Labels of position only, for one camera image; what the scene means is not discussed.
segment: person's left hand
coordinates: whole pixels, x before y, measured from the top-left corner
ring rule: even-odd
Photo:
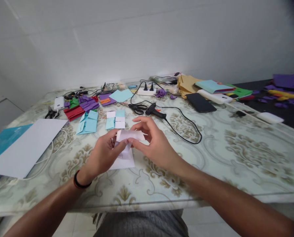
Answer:
[[[127,139],[121,141],[118,146],[114,147],[118,130],[119,129],[113,129],[97,140],[88,162],[82,166],[77,175],[79,184],[87,185],[92,182],[96,176],[108,171],[114,164],[118,155],[125,149],[128,144]]]

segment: black bracelet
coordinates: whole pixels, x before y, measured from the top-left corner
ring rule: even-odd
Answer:
[[[74,185],[75,185],[77,188],[79,188],[79,189],[86,189],[86,188],[90,187],[90,185],[91,185],[92,182],[90,182],[88,185],[81,185],[81,184],[78,183],[78,181],[77,181],[77,174],[79,173],[79,171],[80,171],[80,170],[78,170],[78,171],[75,173],[75,175],[74,175],[74,179],[73,179],[73,183],[74,183]]]

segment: person's right hand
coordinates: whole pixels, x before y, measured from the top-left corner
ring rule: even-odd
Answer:
[[[174,151],[166,136],[157,127],[153,119],[151,117],[139,116],[134,118],[133,121],[139,123],[133,125],[130,130],[140,130],[147,134],[145,138],[150,144],[142,144],[134,138],[128,138],[128,141],[157,166],[175,173],[180,161],[183,159]]]

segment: black glue gun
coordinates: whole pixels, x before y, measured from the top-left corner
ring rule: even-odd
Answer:
[[[161,118],[161,119],[165,119],[166,118],[166,114],[163,114],[163,113],[160,113],[158,111],[156,111],[155,109],[156,107],[156,103],[153,103],[147,110],[146,110],[146,115],[156,115],[158,118]]]

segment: hand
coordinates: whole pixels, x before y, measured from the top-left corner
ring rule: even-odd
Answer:
[[[92,180],[102,174],[113,165],[118,155],[125,149],[128,144],[127,140],[121,141],[118,146],[114,147],[118,129],[113,129],[107,134],[101,136],[92,150],[88,162],[82,166],[77,175],[77,181],[81,185],[87,185]]]
[[[157,127],[153,119],[151,117],[139,116],[134,118],[133,121],[139,123],[132,126],[130,130],[140,130],[147,134],[145,138],[150,144],[142,144],[134,138],[128,138],[128,141],[157,166],[175,173],[183,159],[174,151],[166,136]]]

